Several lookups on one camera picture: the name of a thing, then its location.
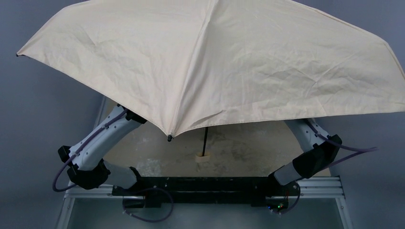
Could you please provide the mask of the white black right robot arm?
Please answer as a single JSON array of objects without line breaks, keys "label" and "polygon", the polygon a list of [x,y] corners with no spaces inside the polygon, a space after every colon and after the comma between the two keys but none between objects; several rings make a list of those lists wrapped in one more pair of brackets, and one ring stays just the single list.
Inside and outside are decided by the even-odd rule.
[{"label": "white black right robot arm", "polygon": [[330,135],[314,119],[285,120],[303,153],[267,178],[268,194],[274,195],[284,186],[302,178],[310,178],[330,165],[342,144],[338,135]]}]

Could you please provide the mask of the beige umbrella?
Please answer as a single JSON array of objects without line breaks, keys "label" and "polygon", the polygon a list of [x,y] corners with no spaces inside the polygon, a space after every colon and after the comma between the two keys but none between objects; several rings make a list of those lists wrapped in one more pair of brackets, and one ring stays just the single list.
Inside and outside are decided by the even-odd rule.
[{"label": "beige umbrella", "polygon": [[206,126],[402,112],[377,35],[292,0],[88,0],[18,51],[178,136]]}]

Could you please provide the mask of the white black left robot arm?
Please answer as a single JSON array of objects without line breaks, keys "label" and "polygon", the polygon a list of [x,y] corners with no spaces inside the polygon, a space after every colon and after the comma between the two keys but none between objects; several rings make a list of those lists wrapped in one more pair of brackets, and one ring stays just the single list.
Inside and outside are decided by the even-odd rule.
[{"label": "white black left robot arm", "polygon": [[117,105],[107,118],[88,136],[74,146],[61,146],[58,155],[64,163],[72,185],[57,188],[53,180],[53,190],[67,191],[75,186],[90,190],[102,184],[110,184],[124,189],[132,188],[140,178],[133,167],[113,165],[103,157],[127,134],[146,123],[138,114]]}]

